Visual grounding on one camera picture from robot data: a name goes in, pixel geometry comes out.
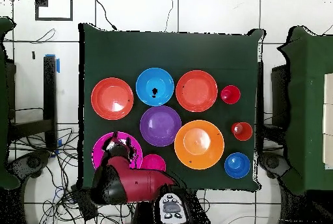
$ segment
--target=dark green backdrop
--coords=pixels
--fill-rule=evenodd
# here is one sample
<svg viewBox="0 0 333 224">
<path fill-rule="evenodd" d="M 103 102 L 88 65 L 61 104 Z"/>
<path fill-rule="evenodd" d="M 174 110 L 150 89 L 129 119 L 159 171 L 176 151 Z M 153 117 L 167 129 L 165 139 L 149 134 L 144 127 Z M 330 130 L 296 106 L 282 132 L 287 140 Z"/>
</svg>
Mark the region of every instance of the dark green backdrop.
<svg viewBox="0 0 333 224">
<path fill-rule="evenodd" d="M 84 102 L 84 180 L 90 187 L 94 168 L 91 151 L 95 142 L 104 134 L 122 131 L 134 136 L 144 155 L 157 153 L 166 161 L 166 171 L 182 179 L 192 189 L 243 189 L 255 191 L 258 184 L 252 179 L 254 136 L 246 142 L 238 141 L 231 133 L 231 125 L 237 121 L 251 123 L 253 127 L 258 69 L 258 41 L 262 30 L 248 35 L 203 35 L 188 33 L 140 33 L 100 31 L 84 24 L 85 34 L 85 102 Z M 192 120 L 208 120 L 216 125 L 224 136 L 225 149 L 218 163 L 209 169 L 196 171 L 184 166 L 174 152 L 174 144 L 168 147 L 149 145 L 141 136 L 139 123 L 142 114 L 150 106 L 142 103 L 135 92 L 139 74 L 150 67 L 163 68 L 170 73 L 176 86 L 179 78 L 189 70 L 204 70 L 211 74 L 220 90 L 230 84 L 241 90 L 241 99 L 235 105 L 225 104 L 220 98 L 202 113 L 191 113 L 182 108 L 175 94 L 168 105 L 181 117 L 182 124 Z M 90 103 L 92 89 L 101 79 L 117 77 L 129 84 L 134 93 L 131 112 L 120 120 L 99 117 Z M 232 152 L 242 152 L 251 161 L 249 174 L 233 179 L 224 171 L 224 160 Z"/>
</svg>

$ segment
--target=dark green cover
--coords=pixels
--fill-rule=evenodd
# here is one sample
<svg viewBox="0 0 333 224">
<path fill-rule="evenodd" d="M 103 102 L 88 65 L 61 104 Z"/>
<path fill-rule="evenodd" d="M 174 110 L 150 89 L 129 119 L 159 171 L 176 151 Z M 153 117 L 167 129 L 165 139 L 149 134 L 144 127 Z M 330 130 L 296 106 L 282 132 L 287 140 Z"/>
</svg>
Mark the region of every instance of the dark green cover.
<svg viewBox="0 0 333 224">
<path fill-rule="evenodd" d="M 0 17 L 0 187 L 15 189 L 20 185 L 19 180 L 7 173 L 5 164 L 8 159 L 8 91 L 6 76 L 6 54 L 3 46 L 5 35 L 15 27 L 12 20 Z"/>
<path fill-rule="evenodd" d="M 258 41 L 263 30 L 250 35 L 205 35 L 189 33 L 113 32 L 100 31 L 84 24 L 84 179 L 83 187 L 90 187 L 94 168 L 91 151 L 95 142 L 113 131 L 127 132 L 142 147 L 144 156 L 157 153 L 166 161 L 166 171 L 182 179 L 192 189 L 243 189 L 256 191 L 259 186 L 252 178 L 254 136 L 240 142 L 231 133 L 237 121 L 254 123 L 258 74 Z M 140 118 L 150 106 L 142 103 L 136 92 L 139 74 L 150 67 L 163 68 L 170 73 L 176 86 L 180 77 L 190 70 L 204 70 L 217 81 L 219 92 L 227 85 L 237 85 L 241 99 L 234 105 L 225 104 L 219 97 L 214 105 L 202 113 L 191 113 L 182 108 L 174 94 L 165 104 L 175 109 L 182 124 L 192 120 L 208 120 L 224 136 L 225 149 L 218 163 L 209 169 L 196 171 L 184 166 L 174 152 L 174 144 L 153 147 L 141 136 Z M 90 96 L 94 86 L 106 77 L 117 77 L 129 84 L 134 93 L 131 112 L 120 120 L 105 120 L 93 110 Z M 233 179 L 224 171 L 224 161 L 233 152 L 246 154 L 251 161 L 249 174 Z"/>
<path fill-rule="evenodd" d="M 309 189 L 332 190 L 333 170 L 325 170 L 323 163 L 323 104 L 325 74 L 333 73 L 333 36 L 316 36 L 300 26 L 289 34 L 281 50 L 291 72 L 286 140 L 293 168 L 282 180 L 297 195 Z"/>
</svg>

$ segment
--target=orange plate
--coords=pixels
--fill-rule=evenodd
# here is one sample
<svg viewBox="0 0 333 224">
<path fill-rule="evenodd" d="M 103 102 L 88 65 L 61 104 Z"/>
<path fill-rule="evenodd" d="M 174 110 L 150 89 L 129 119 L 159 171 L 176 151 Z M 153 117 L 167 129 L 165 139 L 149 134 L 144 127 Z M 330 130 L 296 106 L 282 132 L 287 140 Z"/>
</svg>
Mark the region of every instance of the orange plate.
<svg viewBox="0 0 333 224">
<path fill-rule="evenodd" d="M 180 162 L 191 169 L 208 169 L 221 158 L 224 140 L 220 130 L 205 120 L 194 120 L 180 128 L 174 150 Z"/>
<path fill-rule="evenodd" d="M 133 92 L 123 80 L 109 77 L 101 80 L 91 94 L 91 104 L 95 112 L 107 120 L 125 117 L 133 106 Z"/>
<path fill-rule="evenodd" d="M 216 97 L 216 81 L 207 72 L 187 72 L 177 83 L 177 101 L 188 111 L 203 112 L 214 104 Z"/>
</svg>

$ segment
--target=red plate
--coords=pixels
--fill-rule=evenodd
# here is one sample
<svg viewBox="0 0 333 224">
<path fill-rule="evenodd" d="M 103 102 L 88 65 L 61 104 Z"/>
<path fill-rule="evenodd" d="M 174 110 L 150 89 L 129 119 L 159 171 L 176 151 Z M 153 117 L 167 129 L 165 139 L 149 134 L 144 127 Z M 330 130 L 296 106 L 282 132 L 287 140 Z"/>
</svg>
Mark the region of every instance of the red plate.
<svg viewBox="0 0 333 224">
<path fill-rule="evenodd" d="M 214 104 L 216 97 L 216 81 L 207 72 L 187 72 L 177 83 L 177 101 L 188 111 L 203 112 Z"/>
<path fill-rule="evenodd" d="M 107 120 L 124 118 L 132 109 L 133 92 L 123 80 L 109 77 L 101 80 L 91 94 L 95 112 Z"/>
</svg>

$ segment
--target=plate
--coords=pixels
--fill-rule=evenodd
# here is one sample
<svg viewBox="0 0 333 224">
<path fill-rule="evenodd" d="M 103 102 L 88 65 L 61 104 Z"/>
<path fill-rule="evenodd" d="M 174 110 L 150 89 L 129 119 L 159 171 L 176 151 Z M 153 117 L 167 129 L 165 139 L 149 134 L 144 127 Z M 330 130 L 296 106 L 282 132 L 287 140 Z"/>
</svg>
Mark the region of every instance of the plate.
<svg viewBox="0 0 333 224">
<path fill-rule="evenodd" d="M 223 135 L 211 122 L 194 120 L 180 128 L 174 141 L 174 150 L 180 162 L 187 167 L 208 169 L 223 154 Z"/>
<path fill-rule="evenodd" d="M 141 73 L 135 85 L 141 101 L 150 106 L 167 103 L 174 94 L 174 80 L 160 68 L 149 68 Z"/>
<path fill-rule="evenodd" d="M 250 171 L 250 160 L 240 152 L 230 154 L 224 162 L 224 169 L 232 178 L 243 178 Z"/>
<path fill-rule="evenodd" d="M 108 77 L 92 90 L 91 104 L 94 111 L 104 119 L 124 118 L 133 107 L 133 92 L 123 80 Z"/>
<path fill-rule="evenodd" d="M 165 105 L 149 108 L 140 121 L 143 138 L 155 147 L 172 144 L 180 128 L 180 116 L 171 107 Z"/>
<path fill-rule="evenodd" d="M 203 112 L 210 108 L 217 98 L 216 81 L 204 71 L 187 72 L 177 83 L 176 98 L 184 109 Z"/>
<path fill-rule="evenodd" d="M 100 137 L 96 144 L 94 145 L 94 148 L 92 149 L 92 153 L 91 153 L 91 160 L 92 160 L 92 164 L 94 166 L 95 169 L 97 169 L 100 164 L 101 164 L 101 159 L 103 157 L 104 151 L 101 149 L 104 142 L 112 137 L 113 132 L 108 133 L 103 135 L 102 137 Z M 131 138 L 131 146 L 135 147 L 135 149 L 137 150 L 137 155 L 135 156 L 135 158 L 131 161 L 129 167 L 131 169 L 140 169 L 141 164 L 142 164 L 142 149 L 140 144 L 138 143 L 138 141 L 130 136 L 128 133 L 125 132 L 118 132 L 118 138 L 123 142 L 126 143 L 126 138 L 129 137 Z"/>
</svg>

